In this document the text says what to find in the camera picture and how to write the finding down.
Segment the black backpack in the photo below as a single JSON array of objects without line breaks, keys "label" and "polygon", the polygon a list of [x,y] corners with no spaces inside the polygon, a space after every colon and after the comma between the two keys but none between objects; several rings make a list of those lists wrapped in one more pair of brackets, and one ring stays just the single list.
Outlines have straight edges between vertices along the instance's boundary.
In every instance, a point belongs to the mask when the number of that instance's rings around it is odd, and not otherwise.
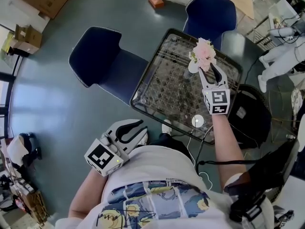
[{"label": "black backpack", "polygon": [[271,114],[265,97],[255,87],[239,86],[228,119],[241,149],[259,148],[266,141]]}]

